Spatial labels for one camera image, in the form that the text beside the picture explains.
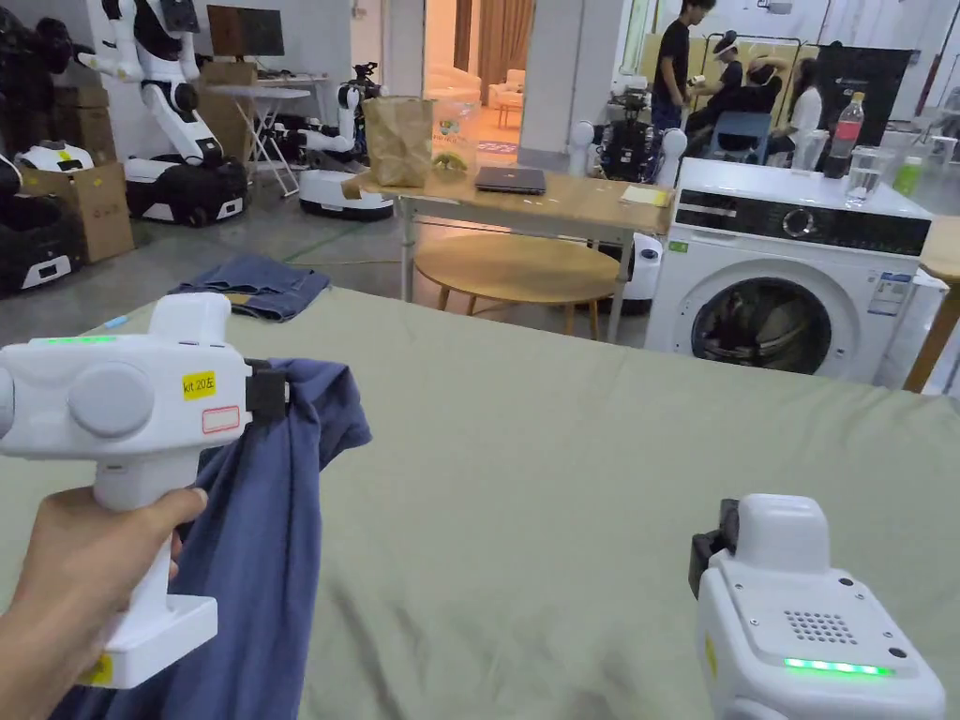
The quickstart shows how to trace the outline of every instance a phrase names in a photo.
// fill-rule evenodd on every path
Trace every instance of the green led light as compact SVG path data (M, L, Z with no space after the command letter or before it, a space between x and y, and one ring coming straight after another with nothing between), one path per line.
M116 335L91 335L80 338L49 338L47 345L93 345L95 343L115 343Z
M875 665L853 665L849 662L826 662L824 660L798 660L787 658L783 661L787 667L796 667L802 670L819 670L821 672L840 673L842 675L874 675L889 677L896 675L895 670Z

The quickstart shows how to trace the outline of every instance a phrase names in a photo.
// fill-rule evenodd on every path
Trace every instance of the concrete floor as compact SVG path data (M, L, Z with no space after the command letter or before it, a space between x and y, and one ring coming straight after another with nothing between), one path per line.
M392 219L361 224L304 214L296 200L281 201L269 191L258 193L256 203L242 219L193 230L155 223L135 223L138 249L80 272L49 286L0 300L0 347L32 337L71 336L134 310L162 296L179 283L239 254L255 252L293 265L311 267L329 275L339 287L398 298L400 294L400 226ZM951 168L936 178L924 178L917 196L927 209L960 214L960 169ZM420 227L421 237L455 236L474 228ZM438 288L417 276L416 302L435 306ZM467 298L450 297L448 311L465 313ZM480 301L480 317L553 332L564 329L561 309L503 306ZM646 317L624 318L623 345L641 348ZM601 331L606 337L606 319ZM918 339L924 327L904 329ZM586 313L577 319L576 333L589 336ZM960 353L960 333L954 333L945 357L931 381L942 392L953 358Z

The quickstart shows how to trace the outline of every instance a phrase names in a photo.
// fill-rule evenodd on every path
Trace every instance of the person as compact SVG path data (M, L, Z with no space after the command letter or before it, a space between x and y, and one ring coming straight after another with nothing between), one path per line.
M824 100L817 89L817 61L804 58L797 65L797 77L793 83L793 98L787 114L786 126L770 133L767 154L792 153L797 149L797 140L820 129L824 113Z
M687 127L688 143L684 156L696 157L703 152L713 136L713 126L724 112L772 112L783 90L780 73L789 67L790 63L780 58L752 60L747 70L747 83L727 93L711 107L704 108L701 127L696 132ZM737 135L722 135L718 139L720 147L730 152L746 150L752 144L751 138Z
M690 113L686 120L687 132L697 132L703 125L701 118L708 115L708 110L717 103L725 101L726 97L743 85L743 64L739 60L736 32L727 30L724 36L713 47L713 59L726 67L720 79L712 83L702 83L693 86L692 95L707 97L707 106Z
M40 503L13 600L0 616L3 717L50 716L96 663L114 617L171 535L176 574L182 545L175 529L205 506L199 489L169 492L129 513L101 507L91 488Z
M663 133L678 128L683 120L690 62L690 26L703 22L714 5L716 0L684 0L680 17L670 23L660 40L650 106L655 139L644 174L646 181L653 181L657 176Z

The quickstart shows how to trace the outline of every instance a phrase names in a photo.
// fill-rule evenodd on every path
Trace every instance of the plastic bottle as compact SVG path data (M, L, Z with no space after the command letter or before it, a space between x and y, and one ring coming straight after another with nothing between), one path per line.
M908 157L897 173L897 179L894 180L894 190L904 198L909 198L917 190L917 184L920 182L920 175L923 170L924 159L922 157Z
M843 178L850 167L850 158L856 140L863 128L863 93L854 92L850 104L840 113L837 129L830 144L830 154L824 162L824 175L828 178Z

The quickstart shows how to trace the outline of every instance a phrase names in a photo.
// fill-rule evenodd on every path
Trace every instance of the washing machine door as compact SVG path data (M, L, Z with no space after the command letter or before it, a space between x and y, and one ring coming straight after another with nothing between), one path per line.
M681 303L675 351L705 360L853 379L860 328L825 269L757 257L720 270Z

